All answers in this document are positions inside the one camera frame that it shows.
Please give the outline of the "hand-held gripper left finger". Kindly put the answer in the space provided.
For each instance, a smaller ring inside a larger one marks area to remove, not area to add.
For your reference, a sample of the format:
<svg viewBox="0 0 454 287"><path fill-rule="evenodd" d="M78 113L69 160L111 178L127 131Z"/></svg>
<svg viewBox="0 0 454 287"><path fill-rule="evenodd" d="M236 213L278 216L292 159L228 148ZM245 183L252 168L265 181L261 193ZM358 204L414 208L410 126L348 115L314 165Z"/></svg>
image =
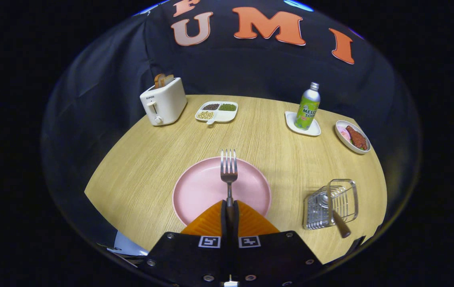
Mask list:
<svg viewBox="0 0 454 287"><path fill-rule="evenodd" d="M225 201L210 209L218 236L165 232L139 265L141 272L163 285L223 285L229 281L227 266Z"/></svg>

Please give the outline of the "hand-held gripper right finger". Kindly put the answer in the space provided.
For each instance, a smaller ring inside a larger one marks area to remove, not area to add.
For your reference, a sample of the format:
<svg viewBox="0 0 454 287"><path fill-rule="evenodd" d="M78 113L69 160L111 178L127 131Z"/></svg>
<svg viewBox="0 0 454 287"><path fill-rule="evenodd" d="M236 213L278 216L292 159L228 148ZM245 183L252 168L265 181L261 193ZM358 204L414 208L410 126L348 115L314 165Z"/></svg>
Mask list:
<svg viewBox="0 0 454 287"><path fill-rule="evenodd" d="M242 201L235 207L233 278L240 285L301 285L323 269L296 231L279 231Z"/></svg>

